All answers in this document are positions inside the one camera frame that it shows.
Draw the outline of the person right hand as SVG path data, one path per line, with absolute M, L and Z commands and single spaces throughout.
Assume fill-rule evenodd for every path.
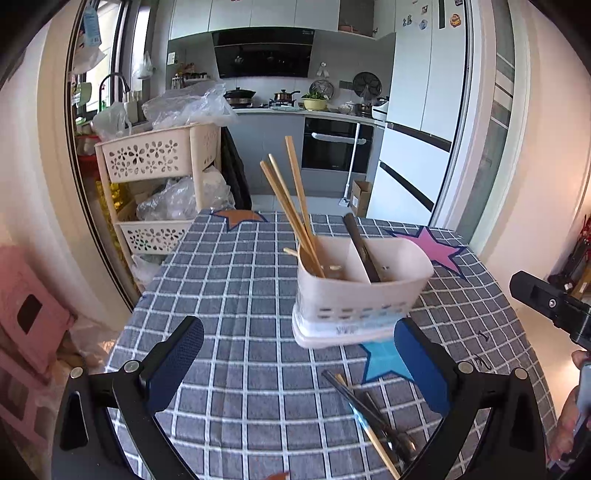
M 576 386 L 565 401 L 554 436 L 547 450 L 546 460 L 548 462 L 559 461 L 564 454 L 572 451 L 575 427 L 579 418 L 578 394 L 579 386 Z

